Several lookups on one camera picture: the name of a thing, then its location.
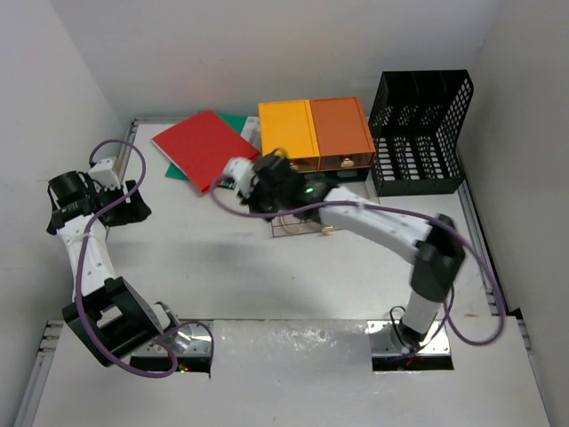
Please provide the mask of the brown tape roll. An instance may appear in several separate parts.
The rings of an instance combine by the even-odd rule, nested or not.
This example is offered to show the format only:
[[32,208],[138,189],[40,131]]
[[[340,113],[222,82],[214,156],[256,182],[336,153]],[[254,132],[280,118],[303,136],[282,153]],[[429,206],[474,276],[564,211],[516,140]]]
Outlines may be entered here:
[[279,218],[280,225],[287,235],[296,235],[302,232],[302,222],[289,223],[284,216]]

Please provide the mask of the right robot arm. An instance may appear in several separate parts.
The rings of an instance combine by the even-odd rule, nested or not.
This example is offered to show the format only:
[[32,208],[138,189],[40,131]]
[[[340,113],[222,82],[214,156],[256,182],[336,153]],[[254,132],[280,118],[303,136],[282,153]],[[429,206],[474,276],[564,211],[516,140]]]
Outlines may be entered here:
[[416,350],[449,295],[465,258],[452,235],[453,220],[434,225],[407,213],[382,212],[345,186],[295,172],[274,153],[234,170],[238,195],[253,214],[287,212],[302,220],[339,227],[399,255],[412,266],[412,289],[403,317],[390,328],[397,349]]

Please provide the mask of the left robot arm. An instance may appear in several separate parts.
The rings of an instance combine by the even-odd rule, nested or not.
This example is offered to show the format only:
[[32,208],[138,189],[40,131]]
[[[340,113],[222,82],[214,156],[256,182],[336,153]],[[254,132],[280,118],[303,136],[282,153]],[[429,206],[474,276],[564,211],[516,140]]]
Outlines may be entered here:
[[113,267],[107,248],[111,227],[143,222],[151,210],[143,201],[136,181],[105,187],[103,180],[70,171],[48,181],[52,215],[47,232],[65,244],[75,283],[81,290],[86,321],[72,302],[62,309],[68,327],[90,353],[105,367],[113,362],[95,345],[84,325],[92,329],[100,343],[122,359],[161,336],[176,325],[170,308],[153,304],[140,294]]

